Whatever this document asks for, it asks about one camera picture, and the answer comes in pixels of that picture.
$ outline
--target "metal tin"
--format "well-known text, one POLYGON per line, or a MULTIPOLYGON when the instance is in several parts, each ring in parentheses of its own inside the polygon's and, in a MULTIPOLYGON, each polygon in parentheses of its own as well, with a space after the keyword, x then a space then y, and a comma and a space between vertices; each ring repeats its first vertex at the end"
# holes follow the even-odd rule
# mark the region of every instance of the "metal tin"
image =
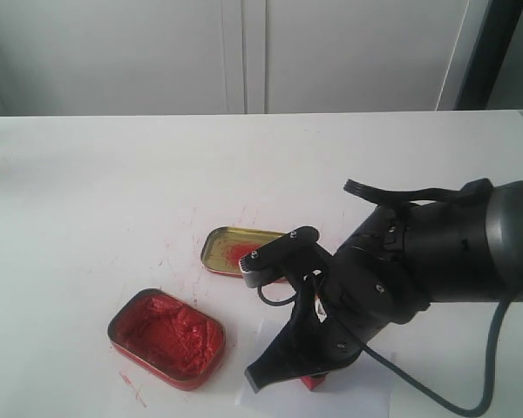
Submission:
POLYGON ((214 229, 201 250, 201 263, 214 273, 241 277, 238 263, 243 255, 281 237, 282 233, 224 226, 214 229))
POLYGON ((225 349, 222 324, 159 289, 142 290, 108 326, 124 356, 181 390, 203 384, 225 349))

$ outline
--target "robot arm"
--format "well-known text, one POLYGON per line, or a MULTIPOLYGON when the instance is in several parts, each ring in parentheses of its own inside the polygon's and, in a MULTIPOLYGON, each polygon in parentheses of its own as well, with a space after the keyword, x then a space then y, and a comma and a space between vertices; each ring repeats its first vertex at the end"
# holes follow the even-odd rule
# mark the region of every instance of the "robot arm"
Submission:
POLYGON ((349 180, 344 188, 377 208, 335 254, 304 226, 240 261, 261 297, 283 276, 296 291, 289 322, 246 370, 256 392, 349 366, 387 324, 409 322, 432 302, 504 300, 507 309, 523 290, 523 181, 388 192, 349 180))

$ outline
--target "white tabletop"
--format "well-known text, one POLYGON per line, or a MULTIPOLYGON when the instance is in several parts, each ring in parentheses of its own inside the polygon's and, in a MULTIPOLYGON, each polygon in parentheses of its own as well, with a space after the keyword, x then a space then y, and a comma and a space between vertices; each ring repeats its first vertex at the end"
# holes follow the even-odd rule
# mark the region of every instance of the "white tabletop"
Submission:
MULTIPOLYGON (((523 179, 519 113, 0 118, 0 416, 244 416, 234 398, 256 328, 290 307, 204 270, 207 234, 312 225, 333 252, 372 208, 342 191, 347 178, 413 189, 482 177, 523 179), (147 287, 227 329, 221 369, 195 392, 110 345, 108 322, 147 287)), ((268 296, 289 291, 275 286, 268 296)), ((433 306, 371 345, 471 407, 493 308, 433 306)), ((507 315, 498 364, 487 416, 523 416, 523 304, 507 315)), ((452 416, 396 382, 391 418, 452 416)))

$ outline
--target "white sheet of paper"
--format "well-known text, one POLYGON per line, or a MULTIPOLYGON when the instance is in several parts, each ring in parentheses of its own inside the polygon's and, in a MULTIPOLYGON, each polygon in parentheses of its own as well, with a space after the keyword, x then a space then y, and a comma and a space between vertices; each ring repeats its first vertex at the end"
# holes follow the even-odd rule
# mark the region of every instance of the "white sheet of paper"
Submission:
MULTIPOLYGON (((272 321, 261 322, 252 361, 262 354, 281 328, 282 325, 272 321)), ((391 358, 391 353, 382 355, 391 358)), ((329 374, 312 392, 297 379, 271 385, 254 394, 245 378, 236 404, 277 418, 387 418, 392 379, 389 370, 362 353, 352 366, 329 374)))

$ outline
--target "tin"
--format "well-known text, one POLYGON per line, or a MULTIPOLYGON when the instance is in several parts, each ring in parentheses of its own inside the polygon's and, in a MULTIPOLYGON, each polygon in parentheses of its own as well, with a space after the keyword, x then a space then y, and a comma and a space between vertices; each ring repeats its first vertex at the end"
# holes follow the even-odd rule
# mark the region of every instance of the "tin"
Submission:
POLYGON ((282 233, 224 226, 214 229, 201 250, 201 263, 214 273, 241 277, 238 263, 243 255, 281 237, 282 233))
POLYGON ((203 384, 225 349, 222 324, 159 289, 142 290, 108 326, 112 345, 181 390, 203 384))

